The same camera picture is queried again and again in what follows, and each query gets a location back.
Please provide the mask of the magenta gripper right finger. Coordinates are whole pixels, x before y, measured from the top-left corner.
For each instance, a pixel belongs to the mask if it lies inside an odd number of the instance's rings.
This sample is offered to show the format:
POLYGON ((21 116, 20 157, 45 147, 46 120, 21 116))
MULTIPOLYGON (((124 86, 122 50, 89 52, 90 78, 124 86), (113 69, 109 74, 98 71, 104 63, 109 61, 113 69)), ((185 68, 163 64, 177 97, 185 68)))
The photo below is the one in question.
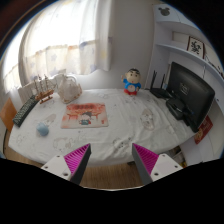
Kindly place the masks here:
POLYGON ((143 146, 132 144, 132 156, 144 185, 150 184, 182 169, 167 154, 157 155, 143 146))

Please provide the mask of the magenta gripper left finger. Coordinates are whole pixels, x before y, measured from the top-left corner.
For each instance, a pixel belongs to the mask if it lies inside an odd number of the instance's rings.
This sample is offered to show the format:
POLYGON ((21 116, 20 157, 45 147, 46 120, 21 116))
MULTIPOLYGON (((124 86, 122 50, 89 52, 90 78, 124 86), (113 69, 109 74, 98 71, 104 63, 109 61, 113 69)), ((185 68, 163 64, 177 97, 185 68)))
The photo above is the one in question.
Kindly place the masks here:
POLYGON ((56 155, 42 169, 79 185, 91 155, 91 145, 86 144, 65 156, 56 155))

